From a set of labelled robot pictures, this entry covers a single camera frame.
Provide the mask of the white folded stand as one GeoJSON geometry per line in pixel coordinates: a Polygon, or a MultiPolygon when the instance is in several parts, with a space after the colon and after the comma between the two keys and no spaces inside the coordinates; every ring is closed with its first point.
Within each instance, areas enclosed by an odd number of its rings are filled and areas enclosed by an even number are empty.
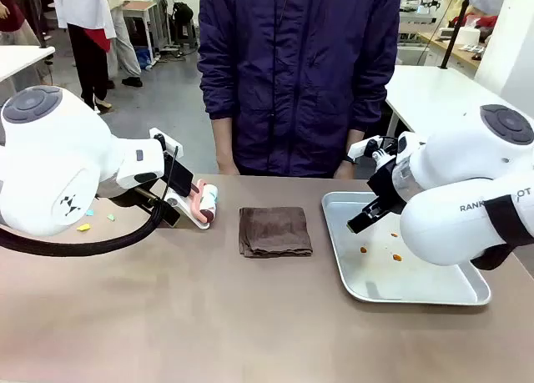
{"type": "Polygon", "coordinates": [[[207,230],[210,227],[210,223],[201,222],[192,213],[191,205],[192,199],[190,197],[185,198],[176,194],[172,189],[164,196],[165,202],[175,211],[179,213],[181,217],[185,217],[201,230],[207,230]]]}

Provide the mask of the silver metal tray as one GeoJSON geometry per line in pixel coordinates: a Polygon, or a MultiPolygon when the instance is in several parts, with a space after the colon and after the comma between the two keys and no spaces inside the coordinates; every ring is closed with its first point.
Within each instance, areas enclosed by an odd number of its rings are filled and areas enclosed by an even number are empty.
{"type": "Polygon", "coordinates": [[[400,216],[388,214],[359,234],[347,222],[375,195],[330,192],[321,200],[341,281],[350,295],[371,303],[483,306],[491,289],[471,264],[437,266],[413,255],[400,232],[400,216]]]}

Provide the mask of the grey plastic stool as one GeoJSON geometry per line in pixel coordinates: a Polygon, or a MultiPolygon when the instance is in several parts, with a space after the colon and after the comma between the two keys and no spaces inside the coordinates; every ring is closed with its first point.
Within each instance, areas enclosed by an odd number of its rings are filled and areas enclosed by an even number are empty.
{"type": "Polygon", "coordinates": [[[180,48],[188,46],[190,49],[196,49],[199,46],[196,29],[192,21],[174,23],[173,44],[180,48]]]}

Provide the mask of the white side table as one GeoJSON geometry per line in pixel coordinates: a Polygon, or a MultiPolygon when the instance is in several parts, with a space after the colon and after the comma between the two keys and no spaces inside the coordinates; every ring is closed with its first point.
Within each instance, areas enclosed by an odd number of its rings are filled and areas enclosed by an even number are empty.
{"type": "Polygon", "coordinates": [[[0,45],[0,82],[55,53],[55,47],[0,45]]]}

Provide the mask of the person in light trousers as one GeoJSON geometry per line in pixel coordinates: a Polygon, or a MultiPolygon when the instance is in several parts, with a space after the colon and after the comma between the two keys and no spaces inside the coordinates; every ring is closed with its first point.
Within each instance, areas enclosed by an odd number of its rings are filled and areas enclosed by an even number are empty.
{"type": "Polygon", "coordinates": [[[126,75],[122,80],[123,85],[134,88],[141,88],[143,86],[141,67],[130,41],[123,16],[123,6],[128,2],[129,0],[108,0],[113,27],[116,33],[116,37],[111,40],[110,50],[107,54],[108,89],[115,88],[113,79],[118,75],[119,68],[126,75]]]}

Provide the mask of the brown cloth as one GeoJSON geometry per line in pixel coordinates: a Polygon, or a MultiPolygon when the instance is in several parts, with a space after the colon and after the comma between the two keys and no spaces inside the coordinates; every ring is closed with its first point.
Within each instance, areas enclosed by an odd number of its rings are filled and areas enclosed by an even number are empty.
{"type": "Polygon", "coordinates": [[[313,254],[301,207],[239,210],[239,253],[245,258],[308,257],[313,254]]]}

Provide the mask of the person in beige skirt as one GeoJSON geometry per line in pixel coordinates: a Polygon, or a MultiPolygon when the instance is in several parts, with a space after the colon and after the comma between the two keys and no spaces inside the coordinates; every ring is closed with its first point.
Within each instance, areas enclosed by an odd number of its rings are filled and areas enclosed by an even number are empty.
{"type": "MultiPolygon", "coordinates": [[[[20,10],[16,0],[0,0],[0,46],[39,46],[37,36],[20,10]]],[[[43,82],[46,70],[37,62],[30,68],[13,75],[17,90],[43,82]]]]}

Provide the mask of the wood top workbench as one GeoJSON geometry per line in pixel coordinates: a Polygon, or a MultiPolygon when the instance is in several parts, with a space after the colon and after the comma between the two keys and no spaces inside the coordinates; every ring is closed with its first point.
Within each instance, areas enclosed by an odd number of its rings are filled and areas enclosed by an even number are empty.
{"type": "Polygon", "coordinates": [[[143,28],[139,36],[144,38],[142,44],[148,51],[148,58],[144,69],[151,69],[159,60],[159,15],[156,0],[130,0],[123,6],[125,19],[135,21],[135,25],[142,23],[143,28]]]}

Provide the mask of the person right forearm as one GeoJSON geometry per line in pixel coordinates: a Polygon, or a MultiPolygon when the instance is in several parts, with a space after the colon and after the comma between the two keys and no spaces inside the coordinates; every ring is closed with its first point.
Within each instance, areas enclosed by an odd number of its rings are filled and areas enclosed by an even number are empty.
{"type": "Polygon", "coordinates": [[[232,118],[219,118],[211,121],[214,144],[218,155],[229,155],[232,153],[232,118]]]}

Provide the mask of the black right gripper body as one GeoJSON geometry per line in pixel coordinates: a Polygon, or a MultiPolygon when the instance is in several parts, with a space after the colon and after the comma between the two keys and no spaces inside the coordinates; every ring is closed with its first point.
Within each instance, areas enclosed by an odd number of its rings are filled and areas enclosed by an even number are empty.
{"type": "Polygon", "coordinates": [[[380,166],[370,177],[367,185],[376,198],[367,204],[362,212],[368,217],[384,217],[389,213],[401,214],[406,202],[399,196],[393,184],[395,160],[392,159],[380,166]]]}

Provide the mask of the black backpack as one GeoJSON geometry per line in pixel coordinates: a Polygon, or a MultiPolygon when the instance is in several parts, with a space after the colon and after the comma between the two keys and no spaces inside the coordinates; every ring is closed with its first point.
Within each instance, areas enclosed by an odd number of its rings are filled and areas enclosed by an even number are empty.
{"type": "Polygon", "coordinates": [[[174,3],[171,15],[175,24],[185,25],[192,22],[194,12],[186,3],[174,3]]]}

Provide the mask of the person in white coat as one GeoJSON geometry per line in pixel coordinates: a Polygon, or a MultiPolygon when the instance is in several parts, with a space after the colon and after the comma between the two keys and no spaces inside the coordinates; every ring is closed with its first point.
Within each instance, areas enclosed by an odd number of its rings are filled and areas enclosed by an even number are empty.
{"type": "Polygon", "coordinates": [[[116,37],[108,0],[53,0],[58,26],[68,31],[81,99],[92,109],[107,113],[107,53],[116,37]]]}

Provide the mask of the pink handled lint roller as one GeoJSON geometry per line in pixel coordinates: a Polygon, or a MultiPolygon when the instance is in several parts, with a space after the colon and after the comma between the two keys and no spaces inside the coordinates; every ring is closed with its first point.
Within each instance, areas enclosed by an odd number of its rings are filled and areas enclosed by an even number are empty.
{"type": "Polygon", "coordinates": [[[200,223],[210,224],[215,219],[218,192],[215,185],[208,184],[203,179],[199,179],[196,184],[191,185],[190,210],[200,223]]]}

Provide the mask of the person right hand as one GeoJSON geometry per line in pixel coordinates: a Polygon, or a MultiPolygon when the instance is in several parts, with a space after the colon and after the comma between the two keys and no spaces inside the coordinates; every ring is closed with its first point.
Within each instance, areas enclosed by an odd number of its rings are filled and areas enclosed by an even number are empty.
{"type": "Polygon", "coordinates": [[[240,175],[240,171],[237,168],[232,150],[216,150],[216,160],[219,168],[219,172],[224,175],[240,175]]]}

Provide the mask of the person left forearm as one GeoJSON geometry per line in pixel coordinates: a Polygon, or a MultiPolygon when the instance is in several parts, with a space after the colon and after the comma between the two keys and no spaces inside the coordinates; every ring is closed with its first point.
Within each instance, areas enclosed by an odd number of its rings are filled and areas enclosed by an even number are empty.
{"type": "Polygon", "coordinates": [[[364,139],[365,133],[360,130],[356,129],[350,129],[347,134],[347,140],[346,140],[346,153],[348,156],[350,156],[352,159],[354,158],[353,151],[351,150],[354,145],[357,145],[360,141],[364,139]]]}

